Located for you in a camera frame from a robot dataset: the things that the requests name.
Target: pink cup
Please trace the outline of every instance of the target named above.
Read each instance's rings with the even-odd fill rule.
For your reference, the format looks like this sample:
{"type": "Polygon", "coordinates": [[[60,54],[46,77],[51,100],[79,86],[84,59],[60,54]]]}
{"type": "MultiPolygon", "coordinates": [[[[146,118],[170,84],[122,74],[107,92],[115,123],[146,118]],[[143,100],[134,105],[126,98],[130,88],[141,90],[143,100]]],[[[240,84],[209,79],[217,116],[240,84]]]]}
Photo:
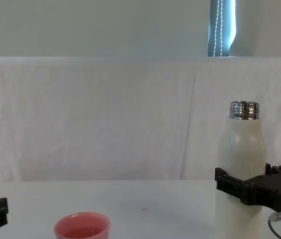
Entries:
{"type": "Polygon", "coordinates": [[[108,239],[110,220],[103,214],[74,213],[59,220],[54,226],[57,239],[108,239]]]}

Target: silver bottle cap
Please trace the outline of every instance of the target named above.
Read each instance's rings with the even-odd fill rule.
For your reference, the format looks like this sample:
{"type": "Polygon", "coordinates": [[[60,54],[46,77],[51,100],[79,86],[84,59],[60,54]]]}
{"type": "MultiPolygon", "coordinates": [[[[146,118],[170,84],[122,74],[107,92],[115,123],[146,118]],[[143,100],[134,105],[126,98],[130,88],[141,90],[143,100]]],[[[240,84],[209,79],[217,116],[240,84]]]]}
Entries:
{"type": "Polygon", "coordinates": [[[230,103],[229,118],[257,120],[259,119],[259,103],[252,101],[233,101],[230,103]]]}

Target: white water bottle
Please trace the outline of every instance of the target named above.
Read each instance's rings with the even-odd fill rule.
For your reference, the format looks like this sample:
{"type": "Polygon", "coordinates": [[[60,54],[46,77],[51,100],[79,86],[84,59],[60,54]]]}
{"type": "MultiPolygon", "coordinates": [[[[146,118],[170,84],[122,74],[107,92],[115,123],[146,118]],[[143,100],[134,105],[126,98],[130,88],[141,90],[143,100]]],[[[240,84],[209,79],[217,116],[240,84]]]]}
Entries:
{"type": "MultiPolygon", "coordinates": [[[[259,104],[231,102],[230,116],[218,145],[218,167],[247,180],[265,173],[266,144],[261,132],[259,104]]],[[[216,192],[217,239],[261,239],[262,207],[216,192]]]]}

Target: bottle neck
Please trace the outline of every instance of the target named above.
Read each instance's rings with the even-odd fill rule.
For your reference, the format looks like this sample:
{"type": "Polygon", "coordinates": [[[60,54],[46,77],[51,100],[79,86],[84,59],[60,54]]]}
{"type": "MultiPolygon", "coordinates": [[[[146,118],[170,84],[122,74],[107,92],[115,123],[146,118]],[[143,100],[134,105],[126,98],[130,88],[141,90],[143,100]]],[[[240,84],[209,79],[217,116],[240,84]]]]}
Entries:
{"type": "Polygon", "coordinates": [[[261,131],[260,119],[232,119],[227,118],[226,128],[237,132],[261,131]]]}

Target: white table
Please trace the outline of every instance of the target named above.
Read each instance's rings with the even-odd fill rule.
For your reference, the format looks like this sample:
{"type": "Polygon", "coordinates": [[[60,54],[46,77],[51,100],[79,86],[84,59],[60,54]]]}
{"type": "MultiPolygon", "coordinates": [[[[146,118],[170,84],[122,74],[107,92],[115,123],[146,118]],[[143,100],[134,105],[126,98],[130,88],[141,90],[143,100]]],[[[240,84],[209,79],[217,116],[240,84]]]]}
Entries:
{"type": "MultiPolygon", "coordinates": [[[[8,225],[0,239],[53,239],[63,216],[96,211],[111,222],[110,239],[214,239],[213,181],[0,183],[8,225]]],[[[275,239],[264,213],[264,238],[275,239]]],[[[274,224],[281,234],[281,222],[274,224]]]]}

